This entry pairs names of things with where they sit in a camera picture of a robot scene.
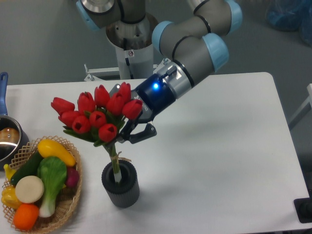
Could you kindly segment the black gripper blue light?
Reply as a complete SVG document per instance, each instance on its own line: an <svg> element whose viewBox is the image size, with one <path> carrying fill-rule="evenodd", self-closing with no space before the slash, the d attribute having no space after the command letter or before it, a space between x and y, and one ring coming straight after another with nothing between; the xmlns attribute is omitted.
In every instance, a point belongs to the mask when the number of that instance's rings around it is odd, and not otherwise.
<svg viewBox="0 0 312 234"><path fill-rule="evenodd" d="M167 77L168 75L153 74L131 91L132 98L143 102L142 114L138 120L126 122L117 135L117 142L129 141L131 144L136 144L157 135L156 128L151 121L176 101L174 92L165 82ZM120 84L116 84L109 92L110 97L118 93L119 90ZM141 132L132 134L132 131L141 123L145 123L145 128Z"/></svg>

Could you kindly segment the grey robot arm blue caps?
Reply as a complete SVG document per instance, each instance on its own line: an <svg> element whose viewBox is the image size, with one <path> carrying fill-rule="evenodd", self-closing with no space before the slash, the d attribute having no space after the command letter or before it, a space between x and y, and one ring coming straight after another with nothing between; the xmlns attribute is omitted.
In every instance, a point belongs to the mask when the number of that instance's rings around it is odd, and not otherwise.
<svg viewBox="0 0 312 234"><path fill-rule="evenodd" d="M132 97L143 102L114 142L137 143L156 135L152 120L229 58L222 40L242 24L233 0L192 0L193 16L182 23L158 22L143 0L79 0L76 6L93 30L105 28L116 50L121 79L142 79Z"/></svg>

